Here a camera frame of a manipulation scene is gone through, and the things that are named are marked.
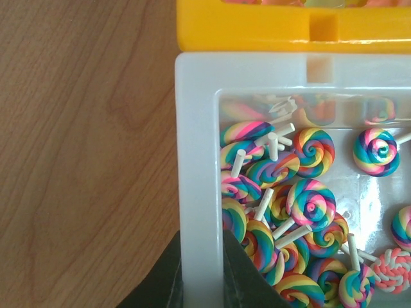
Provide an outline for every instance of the plastic storage box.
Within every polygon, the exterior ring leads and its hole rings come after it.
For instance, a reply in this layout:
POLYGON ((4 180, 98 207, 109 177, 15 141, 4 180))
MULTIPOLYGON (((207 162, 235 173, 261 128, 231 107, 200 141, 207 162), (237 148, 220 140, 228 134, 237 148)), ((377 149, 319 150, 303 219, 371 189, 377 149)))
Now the plastic storage box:
MULTIPOLYGON (((355 138, 361 129, 371 124, 387 129, 394 136, 411 132, 411 56, 278 52, 287 48, 290 51, 338 51, 341 48, 342 51, 357 53, 379 50, 385 53, 405 53, 411 52, 411 32, 401 28, 397 32, 390 30, 391 34, 383 33, 392 35, 394 43, 390 43, 390 39, 386 37, 386 40, 381 39, 384 42, 369 42, 368 45, 354 42, 347 46, 345 42, 339 44, 337 37, 333 47, 329 47, 324 41, 316 44, 304 37, 305 43, 300 44, 292 42, 291 38, 299 40, 299 34, 316 36, 311 32, 316 28, 311 25, 310 16, 320 14, 328 18, 336 15, 337 28, 347 32, 352 25, 340 23, 348 15, 356 17, 362 9, 352 12, 350 9, 337 11, 270 7, 264 11, 262 7, 234 5, 234 11, 241 12, 243 17, 248 9, 251 14, 267 14, 263 18, 265 22, 270 22, 267 12, 307 15, 307 27, 310 30, 307 34, 306 29, 280 28, 280 32, 288 33, 278 33, 277 37, 272 34, 271 42, 259 42, 259 47, 253 45, 259 40, 258 33, 241 33, 238 35, 240 37, 232 38, 229 40, 231 44, 228 44, 226 40, 232 30, 229 21, 233 20, 229 17, 232 16, 231 13, 227 11, 229 5, 232 4, 225 6, 218 0, 179 1, 179 39, 182 49, 214 50, 186 52, 176 61, 180 231, 185 307, 223 307, 219 133, 228 124, 248 119, 265 119, 276 121, 278 125, 291 121, 297 129, 320 126, 327 130, 335 142, 336 160, 319 180, 334 192, 337 211, 346 218, 350 231, 357 235, 359 249, 380 255, 385 249, 395 247, 389 233, 390 220, 395 211, 411 200, 411 191, 408 189, 411 181, 411 144, 401 145, 400 167, 393 175, 385 178, 364 174, 355 166, 352 156, 355 138), (194 2, 209 3, 209 6, 193 4, 194 2), (201 15, 206 16, 211 13, 207 11, 210 7, 220 5, 228 14, 225 16, 226 21, 223 22, 217 13, 214 20, 209 20, 207 29, 215 34, 221 30, 218 28, 226 25, 229 29, 222 30, 224 34, 220 32, 221 35, 212 38, 204 29, 195 38, 193 29, 181 28, 190 23, 196 25, 196 28, 205 22, 205 17, 201 15), (205 10, 204 14, 194 10, 194 7, 205 10), (248 38, 245 40, 248 47, 240 47, 241 37, 248 38), (270 48, 272 52, 257 52, 270 48), (222 52, 236 49, 251 52, 222 52), (326 96, 330 105, 322 113, 325 121, 320 124, 307 121, 306 117, 299 116, 298 108, 281 119, 269 112, 269 102, 256 100, 261 95, 294 94, 326 96), (390 98, 394 102, 395 116, 380 123, 370 123, 368 120, 384 108, 378 99, 381 97, 390 98)), ((366 11, 382 14, 378 9, 364 9, 362 14, 366 21, 371 20, 366 11)), ((404 21, 401 16, 408 17, 401 26, 411 24, 409 9, 388 11, 398 14, 396 17, 399 16, 400 21, 404 21)), ((347 39, 353 38, 354 28, 352 31, 347 39)), ((390 295, 376 290, 370 307, 388 307, 393 304, 399 308, 411 307, 410 292, 390 295)))

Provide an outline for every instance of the pink and white lollipop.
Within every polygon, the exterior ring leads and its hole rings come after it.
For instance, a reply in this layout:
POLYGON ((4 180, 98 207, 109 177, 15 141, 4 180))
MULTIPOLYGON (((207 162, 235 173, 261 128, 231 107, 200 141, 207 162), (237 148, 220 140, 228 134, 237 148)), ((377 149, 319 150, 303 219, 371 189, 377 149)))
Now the pink and white lollipop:
POLYGON ((411 255, 400 248, 387 249, 371 265, 375 272, 376 286, 384 292, 400 293, 411 284, 411 255))

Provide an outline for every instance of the black object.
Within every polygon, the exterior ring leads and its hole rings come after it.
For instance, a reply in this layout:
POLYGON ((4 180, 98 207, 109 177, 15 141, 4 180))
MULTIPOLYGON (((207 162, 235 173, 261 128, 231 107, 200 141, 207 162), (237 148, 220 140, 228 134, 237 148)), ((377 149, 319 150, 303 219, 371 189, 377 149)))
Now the black object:
MULTIPOLYGON (((224 236, 224 307, 289 308, 258 273, 230 231, 224 236)), ((118 308, 182 308, 180 232, 177 232, 147 277, 118 308)))

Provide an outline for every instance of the polymer clay lollipop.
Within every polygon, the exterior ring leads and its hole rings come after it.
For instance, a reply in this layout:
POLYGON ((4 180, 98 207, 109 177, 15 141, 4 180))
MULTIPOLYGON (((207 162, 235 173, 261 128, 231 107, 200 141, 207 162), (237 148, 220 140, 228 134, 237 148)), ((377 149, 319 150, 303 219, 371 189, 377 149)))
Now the polymer clay lollipop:
POLYGON ((335 159, 333 140, 324 130, 308 128, 298 132, 293 140, 294 153, 300 159, 297 175, 316 178, 328 171, 335 159))
POLYGON ((347 238, 353 269, 342 277, 338 294, 345 308, 366 308, 375 290, 374 272, 370 267, 360 265, 354 235, 348 234, 347 238))
POLYGON ((387 176, 399 166, 398 145, 411 140, 411 134, 395 138, 386 130, 364 130, 355 140, 353 156, 356 165, 372 176, 387 176))
POLYGON ((274 289, 293 308, 322 308, 324 306, 324 292, 314 280, 306 275, 285 273, 274 289))
POLYGON ((398 246, 411 252, 411 205, 395 215, 391 223, 391 233, 398 246))
POLYGON ((318 258, 329 258, 341 249, 347 241, 347 221, 339 213, 335 213, 333 222, 325 229, 304 236, 310 253, 318 258))
POLYGON ((243 206, 231 198, 223 198, 223 228, 230 230, 235 238, 241 243, 244 240, 247 227, 243 206))
POLYGON ((324 308, 343 308, 338 286, 347 268, 334 258, 317 259, 308 264, 306 275, 319 284, 324 292, 324 308))
POLYGON ((299 180, 288 193, 286 211, 290 215, 273 232, 278 239, 292 225, 309 225, 313 232, 328 227, 334 220, 336 201, 334 194, 320 181, 314 179, 299 180))
POLYGON ((376 285, 384 292, 401 293, 411 284, 411 255, 400 248, 387 249, 371 265, 376 285))
POLYGON ((261 197, 261 188, 243 175, 233 178, 230 171, 221 172, 223 198, 232 198, 241 204, 256 201, 261 197))

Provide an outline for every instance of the white lollipop stick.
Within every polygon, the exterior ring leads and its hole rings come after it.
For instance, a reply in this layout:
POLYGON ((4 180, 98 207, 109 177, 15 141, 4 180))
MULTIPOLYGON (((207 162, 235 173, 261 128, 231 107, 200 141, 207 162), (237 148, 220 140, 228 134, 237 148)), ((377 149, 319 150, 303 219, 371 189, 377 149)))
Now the white lollipop stick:
POLYGON ((275 133, 278 136, 282 137, 282 136, 285 136, 285 135, 287 135, 289 133, 292 133, 294 131, 295 131, 295 126, 294 126, 293 123, 290 123, 290 124, 287 124, 287 125, 284 125, 284 126, 280 127, 278 130, 275 130, 275 133))
MULTIPOLYGON (((347 245, 343 244, 343 245, 341 246, 340 250, 341 250, 342 252, 344 252, 346 255, 349 255, 349 248, 348 248, 347 245)), ((361 258, 360 256, 358 256, 358 260, 360 261, 360 263, 364 263, 364 259, 361 258)))
MULTIPOLYGON (((258 138, 257 140, 254 141, 254 144, 256 146, 264 146, 268 143, 269 139, 268 139, 268 135, 270 133, 258 138)), ((279 151, 284 151, 285 150, 285 146, 283 144, 278 144, 278 150, 279 151)))
POLYGON ((411 133, 406 133, 405 135, 396 138, 396 142, 398 145, 403 144, 404 142, 411 140, 411 133))
POLYGON ((286 146, 292 146, 293 145, 293 140, 291 140, 289 138, 286 138, 286 137, 282 137, 282 136, 278 137, 278 142, 282 143, 286 146))
POLYGON ((254 214, 254 219, 261 221, 261 219, 264 217, 265 210, 268 207, 268 204, 270 203, 270 200, 272 198, 272 194, 274 194, 274 190, 272 188, 267 188, 264 192, 263 199, 261 199, 261 202, 256 209, 256 213, 254 214))
POLYGON ((361 271, 360 261, 358 260, 357 246, 355 245, 354 234, 347 234, 349 256, 351 259, 351 266, 355 271, 361 271))
POLYGON ((281 249, 287 246, 288 244, 294 242, 296 239, 299 239, 300 237, 309 234, 310 232, 313 232, 312 227, 310 227, 309 225, 301 226, 298 229, 295 229, 293 232, 290 232, 289 234, 284 236, 282 239, 276 241, 274 243, 275 247, 281 249))
POLYGON ((237 151, 236 159, 234 159, 234 164, 231 169, 231 177, 237 178, 240 175, 241 167, 243 166, 245 160, 245 151, 240 149, 237 151))
POLYGON ((284 223, 282 223, 278 228, 272 232, 272 237, 274 240, 279 239, 280 236, 282 236, 289 228, 294 226, 294 219, 293 218, 288 218, 284 223))
POLYGON ((268 134, 268 150, 270 152, 270 159, 276 162, 278 160, 278 137, 275 133, 268 134))

